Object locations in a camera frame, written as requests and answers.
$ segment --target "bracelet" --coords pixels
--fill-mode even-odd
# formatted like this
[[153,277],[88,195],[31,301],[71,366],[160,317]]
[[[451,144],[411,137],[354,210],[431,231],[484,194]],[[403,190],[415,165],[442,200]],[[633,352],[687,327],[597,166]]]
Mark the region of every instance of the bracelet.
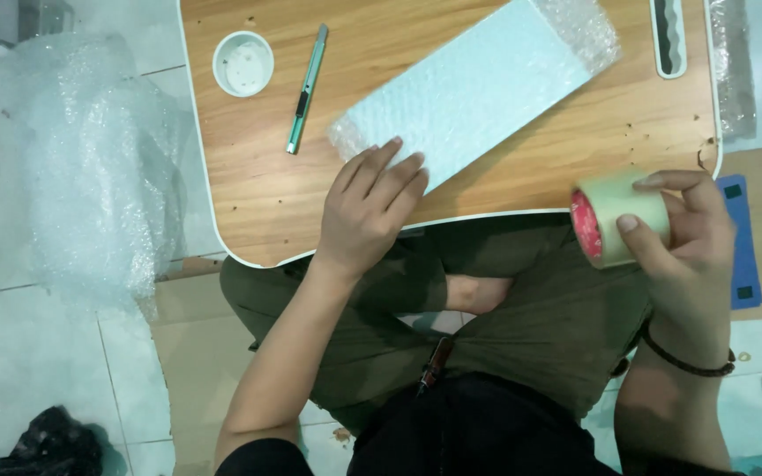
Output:
[[658,346],[656,342],[652,341],[651,335],[649,334],[650,324],[651,318],[646,319],[645,322],[642,323],[642,328],[640,330],[642,339],[646,341],[646,344],[651,347],[651,350],[653,350],[655,354],[661,356],[661,358],[666,362],[671,363],[684,372],[693,373],[693,375],[698,375],[699,377],[724,377],[725,375],[728,375],[734,371],[734,361],[736,358],[734,356],[734,351],[731,349],[728,349],[728,363],[723,365],[722,368],[717,369],[708,370],[706,368],[693,367],[686,362],[682,362],[676,359],[674,356],[672,356],[671,353],[664,351],[661,346]]

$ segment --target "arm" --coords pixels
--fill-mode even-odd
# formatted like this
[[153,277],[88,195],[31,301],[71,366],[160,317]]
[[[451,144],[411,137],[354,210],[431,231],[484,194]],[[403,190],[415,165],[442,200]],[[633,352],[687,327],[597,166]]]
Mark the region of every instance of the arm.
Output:
[[[704,172],[652,174],[638,189],[664,193],[672,225],[666,250],[636,217],[620,217],[622,239],[649,277],[650,336],[693,367],[721,368],[731,337],[734,230],[724,201]],[[731,469],[716,404],[721,378],[699,377],[666,362],[643,341],[616,400],[614,429],[625,474],[645,474],[655,457]]]
[[367,149],[333,181],[307,274],[231,399],[217,439],[216,468],[255,439],[296,442],[299,413],[355,284],[393,245],[428,185],[421,154],[385,170],[400,147],[394,139]]

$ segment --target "packing tape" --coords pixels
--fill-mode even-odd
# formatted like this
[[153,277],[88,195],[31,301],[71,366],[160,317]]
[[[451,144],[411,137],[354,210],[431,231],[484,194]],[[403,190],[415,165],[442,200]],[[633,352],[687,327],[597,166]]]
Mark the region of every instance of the packing tape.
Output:
[[658,191],[638,191],[632,184],[645,177],[639,169],[578,180],[572,190],[570,215],[578,243],[590,264],[598,269],[633,263],[616,227],[620,215],[630,213],[646,222],[669,247],[669,215]]

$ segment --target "small white container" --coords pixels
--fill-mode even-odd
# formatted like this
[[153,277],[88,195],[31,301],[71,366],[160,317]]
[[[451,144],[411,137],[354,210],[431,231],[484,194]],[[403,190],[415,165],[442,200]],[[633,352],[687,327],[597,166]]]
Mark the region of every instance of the small white container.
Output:
[[273,76],[275,58],[258,33],[237,31],[223,38],[213,54],[213,77],[231,96],[260,92]]

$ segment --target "wooden tray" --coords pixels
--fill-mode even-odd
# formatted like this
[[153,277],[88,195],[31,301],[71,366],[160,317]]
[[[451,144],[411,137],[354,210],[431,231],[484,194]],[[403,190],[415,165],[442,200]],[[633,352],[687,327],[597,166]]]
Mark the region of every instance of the wooden tray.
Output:
[[[271,267],[316,247],[323,201],[343,163],[325,128],[504,0],[179,0],[217,231],[240,261]],[[636,164],[704,168],[717,160],[703,0],[683,0],[687,71],[657,74],[650,6],[600,0],[623,58],[431,192],[410,223],[497,212],[562,211],[579,177]],[[284,151],[319,24],[330,28],[298,156]],[[211,61],[251,30],[275,56],[269,85],[223,92]]]

